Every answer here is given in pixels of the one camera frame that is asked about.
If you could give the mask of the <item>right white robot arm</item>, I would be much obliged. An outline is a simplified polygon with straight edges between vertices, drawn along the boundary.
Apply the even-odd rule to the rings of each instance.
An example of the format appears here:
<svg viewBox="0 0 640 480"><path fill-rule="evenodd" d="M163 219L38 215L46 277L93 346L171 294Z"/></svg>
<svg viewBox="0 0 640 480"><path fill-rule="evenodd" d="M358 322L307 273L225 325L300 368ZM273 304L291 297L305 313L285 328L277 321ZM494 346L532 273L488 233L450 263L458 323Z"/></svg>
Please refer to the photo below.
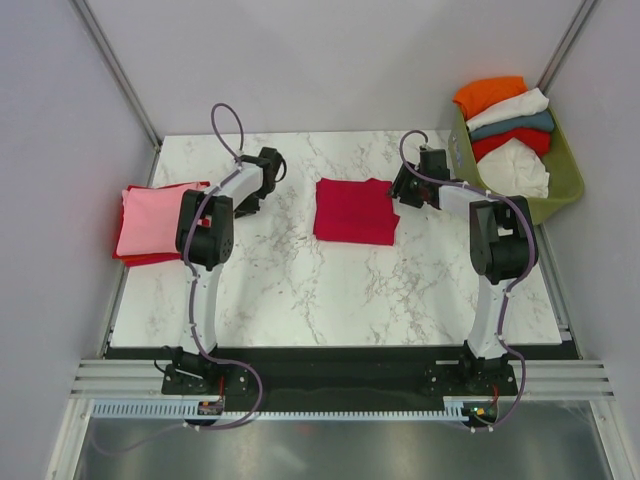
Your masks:
<svg viewBox="0 0 640 480"><path fill-rule="evenodd" d="M454 180L446 152L426 145L419 162L403 162L389 195L400 203L431 207L468 222L472 267L479 277L478 305L466 348L472 360L458 368L458 381L467 392L483 392L494 381L486 362L507 354L504 326L515 286L538 260L537 243L528 201L502 196Z"/></svg>

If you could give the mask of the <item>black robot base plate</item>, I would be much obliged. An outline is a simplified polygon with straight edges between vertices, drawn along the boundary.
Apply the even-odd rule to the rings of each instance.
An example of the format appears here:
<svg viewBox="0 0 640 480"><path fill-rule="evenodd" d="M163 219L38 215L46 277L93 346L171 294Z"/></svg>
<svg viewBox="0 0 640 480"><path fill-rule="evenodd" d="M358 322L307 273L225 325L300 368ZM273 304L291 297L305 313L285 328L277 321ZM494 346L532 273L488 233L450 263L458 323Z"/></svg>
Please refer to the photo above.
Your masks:
<svg viewBox="0 0 640 480"><path fill-rule="evenodd" d="M166 361L165 394L220 394L239 410L435 407L447 396L516 395L507 357L476 361L461 346L223 347L216 363L180 347L108 348L109 360Z"/></svg>

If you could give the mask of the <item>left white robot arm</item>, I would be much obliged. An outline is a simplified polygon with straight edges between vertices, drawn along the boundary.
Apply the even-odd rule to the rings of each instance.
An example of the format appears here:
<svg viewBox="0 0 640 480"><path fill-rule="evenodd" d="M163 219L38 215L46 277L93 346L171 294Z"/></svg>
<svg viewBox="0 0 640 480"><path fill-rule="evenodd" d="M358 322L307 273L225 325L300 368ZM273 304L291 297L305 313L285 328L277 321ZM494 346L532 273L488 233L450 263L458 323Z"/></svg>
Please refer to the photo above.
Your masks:
<svg viewBox="0 0 640 480"><path fill-rule="evenodd" d="M286 172L281 153L264 147L256 156L241 156L219 183L183 194L175 244L186 270L186 319L179 341L186 352L212 355L216 349L218 287L235 245L234 220L257 213Z"/></svg>

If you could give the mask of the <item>crimson red t shirt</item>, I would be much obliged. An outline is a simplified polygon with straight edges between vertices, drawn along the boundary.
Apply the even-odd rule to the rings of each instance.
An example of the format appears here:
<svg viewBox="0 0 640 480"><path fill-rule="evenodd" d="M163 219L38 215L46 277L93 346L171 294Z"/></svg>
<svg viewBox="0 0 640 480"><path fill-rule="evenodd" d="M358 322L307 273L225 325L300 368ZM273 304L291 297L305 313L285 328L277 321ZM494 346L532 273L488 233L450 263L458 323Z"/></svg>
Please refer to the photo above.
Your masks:
<svg viewBox="0 0 640 480"><path fill-rule="evenodd" d="M388 195L392 183L375 178L316 183L313 234L318 240L392 246L399 216Z"/></svg>

